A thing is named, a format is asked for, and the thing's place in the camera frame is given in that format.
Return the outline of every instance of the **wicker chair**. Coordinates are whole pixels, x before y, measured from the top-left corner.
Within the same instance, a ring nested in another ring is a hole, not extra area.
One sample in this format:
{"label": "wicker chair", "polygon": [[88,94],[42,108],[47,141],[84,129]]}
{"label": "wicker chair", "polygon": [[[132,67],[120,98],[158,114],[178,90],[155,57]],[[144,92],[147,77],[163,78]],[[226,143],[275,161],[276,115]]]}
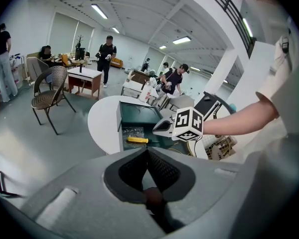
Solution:
{"label": "wicker chair", "polygon": [[[40,83],[45,79],[47,75],[51,73],[52,73],[52,90],[41,92]],[[33,88],[34,98],[32,99],[31,102],[33,112],[39,124],[42,125],[35,110],[44,110],[56,135],[58,135],[58,133],[55,130],[54,125],[52,124],[52,121],[49,117],[50,108],[54,105],[58,105],[58,102],[60,102],[62,99],[65,99],[65,101],[69,104],[72,110],[76,113],[74,108],[71,106],[70,102],[65,97],[63,91],[64,82],[67,77],[67,74],[68,74],[67,70],[63,66],[53,66],[45,70],[43,73],[41,73],[38,76],[38,78],[35,80],[34,88]]]}

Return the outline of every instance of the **gray floor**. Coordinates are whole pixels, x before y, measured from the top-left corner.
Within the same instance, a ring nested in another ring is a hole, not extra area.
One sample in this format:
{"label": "gray floor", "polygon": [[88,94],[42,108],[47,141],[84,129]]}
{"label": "gray floor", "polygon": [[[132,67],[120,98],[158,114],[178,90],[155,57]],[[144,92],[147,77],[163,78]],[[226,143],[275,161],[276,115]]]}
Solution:
{"label": "gray floor", "polygon": [[[87,67],[96,69],[96,63]],[[101,88],[100,98],[120,95],[126,76],[123,69],[111,68],[108,87]],[[51,120],[60,133],[56,136],[43,111],[38,112],[43,125],[38,124],[30,105],[32,97],[32,87],[23,89],[0,107],[0,170],[5,173],[6,189],[24,196],[10,199],[17,207],[75,164],[106,155],[91,138],[87,126],[94,100],[67,94],[77,113],[65,101],[51,108]]]}

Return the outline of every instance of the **bottle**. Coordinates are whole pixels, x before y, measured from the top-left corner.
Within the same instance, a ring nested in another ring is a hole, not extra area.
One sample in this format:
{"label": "bottle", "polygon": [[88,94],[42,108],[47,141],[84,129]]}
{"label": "bottle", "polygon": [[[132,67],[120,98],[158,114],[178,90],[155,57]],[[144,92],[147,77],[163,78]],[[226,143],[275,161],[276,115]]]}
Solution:
{"label": "bottle", "polygon": [[146,103],[150,98],[152,88],[153,86],[151,81],[147,81],[143,87],[142,93],[140,94],[139,100]]}

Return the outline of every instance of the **metal chair leg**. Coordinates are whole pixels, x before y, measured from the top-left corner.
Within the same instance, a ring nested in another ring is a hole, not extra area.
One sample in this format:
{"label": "metal chair leg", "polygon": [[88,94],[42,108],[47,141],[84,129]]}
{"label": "metal chair leg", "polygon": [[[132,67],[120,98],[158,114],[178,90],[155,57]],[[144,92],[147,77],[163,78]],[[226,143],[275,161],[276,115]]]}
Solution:
{"label": "metal chair leg", "polygon": [[44,111],[45,111],[46,116],[48,117],[48,120],[49,120],[49,122],[50,122],[50,124],[51,124],[51,126],[52,126],[52,128],[53,128],[53,130],[54,130],[54,132],[55,132],[55,134],[58,135],[58,132],[55,130],[55,127],[54,127],[54,125],[52,124],[52,121],[50,120],[49,113],[47,112],[46,109],[44,109]]}
{"label": "metal chair leg", "polygon": [[41,122],[40,122],[40,120],[39,120],[39,118],[38,118],[38,115],[37,115],[36,112],[35,112],[35,109],[32,108],[32,110],[33,110],[33,112],[34,112],[34,114],[35,114],[35,116],[36,116],[36,119],[38,120],[39,124],[42,125]]}
{"label": "metal chair leg", "polygon": [[69,104],[69,106],[72,108],[72,110],[76,113],[76,110],[74,110],[74,108],[71,106],[69,100],[66,98],[66,96],[64,95],[64,93],[63,93],[63,97],[64,97],[65,101],[68,102],[68,104]]}

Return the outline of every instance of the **ceiling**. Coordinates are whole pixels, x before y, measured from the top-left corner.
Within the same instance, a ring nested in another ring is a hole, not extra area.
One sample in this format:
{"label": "ceiling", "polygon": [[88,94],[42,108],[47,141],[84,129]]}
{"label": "ceiling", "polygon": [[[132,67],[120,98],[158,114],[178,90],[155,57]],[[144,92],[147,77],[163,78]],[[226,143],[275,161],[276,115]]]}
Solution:
{"label": "ceiling", "polygon": [[[115,26],[121,34],[148,43],[163,53],[200,70],[214,72],[226,44],[207,19],[180,0],[58,0],[87,15],[92,20],[112,30]],[[92,7],[97,4],[107,15],[103,19]],[[187,43],[173,44],[181,37],[189,36]],[[235,86],[242,70],[235,63],[227,81]]]}

